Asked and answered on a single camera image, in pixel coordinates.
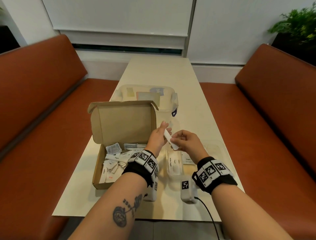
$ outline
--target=open cardboard box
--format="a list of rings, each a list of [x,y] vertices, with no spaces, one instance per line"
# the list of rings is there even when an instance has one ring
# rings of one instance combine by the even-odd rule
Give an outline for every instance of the open cardboard box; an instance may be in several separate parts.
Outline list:
[[[158,110],[153,101],[97,102],[89,105],[93,140],[101,144],[92,179],[96,189],[108,189],[113,184],[99,183],[105,147],[117,142],[122,149],[124,143],[146,144],[151,132],[157,128],[154,107]]]

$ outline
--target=hand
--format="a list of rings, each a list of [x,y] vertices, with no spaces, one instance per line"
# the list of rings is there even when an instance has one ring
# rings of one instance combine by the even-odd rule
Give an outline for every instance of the hand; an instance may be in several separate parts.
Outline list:
[[[198,164],[200,160],[209,156],[195,133],[181,130],[176,132],[170,141],[179,146],[177,151],[184,151],[189,154],[195,164]]]
[[[165,137],[163,136],[165,129],[169,126],[168,123],[166,123],[165,121],[163,121],[160,125],[160,127],[158,127],[156,130],[153,130],[147,146],[145,147],[145,150],[149,150],[151,151],[155,158],[158,157],[160,150],[162,149],[163,145],[165,145],[167,143],[167,139],[165,139]],[[171,135],[171,130],[172,128],[167,128],[167,131],[169,132],[169,134]]]

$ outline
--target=white table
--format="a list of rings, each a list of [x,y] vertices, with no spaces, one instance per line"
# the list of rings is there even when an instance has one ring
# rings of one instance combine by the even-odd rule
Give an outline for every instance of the white table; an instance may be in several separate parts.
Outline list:
[[[200,84],[187,58],[171,56],[135,56],[133,57],[117,89],[125,84],[160,85],[172,87],[178,93],[179,109],[173,120],[173,132],[181,129],[196,133],[200,139],[223,139],[209,109]],[[92,186],[92,176],[99,151],[99,145],[91,138],[75,168],[54,212],[54,216],[84,217],[97,202],[105,190],[96,190]],[[227,157],[223,162],[234,173],[238,187],[243,190],[233,163]],[[188,205],[181,201],[180,187],[169,184],[166,173],[165,153],[162,149],[158,157],[163,170],[159,172],[159,183],[156,202],[142,202],[136,218],[163,220],[210,221],[210,217],[201,203]],[[192,172],[191,166],[185,172]],[[199,197],[207,205],[214,221],[220,217],[214,207],[212,197],[199,190]]]

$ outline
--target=wrist strap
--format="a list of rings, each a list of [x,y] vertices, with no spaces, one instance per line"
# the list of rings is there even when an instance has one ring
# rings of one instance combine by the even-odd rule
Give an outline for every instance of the wrist strap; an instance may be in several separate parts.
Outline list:
[[[152,187],[159,172],[158,161],[151,151],[143,150],[134,153],[122,174],[128,172],[142,176],[147,182],[147,187]]]
[[[237,185],[233,173],[221,161],[213,157],[206,157],[197,164],[197,172],[192,179],[200,189],[209,194],[221,183]]]

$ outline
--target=forearm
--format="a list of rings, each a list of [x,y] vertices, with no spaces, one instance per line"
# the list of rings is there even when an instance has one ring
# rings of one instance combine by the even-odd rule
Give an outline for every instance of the forearm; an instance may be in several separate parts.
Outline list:
[[[221,184],[212,199],[232,240],[292,239],[281,226],[237,186]]]
[[[147,183],[135,173],[125,173],[104,193],[70,239],[127,239]]]

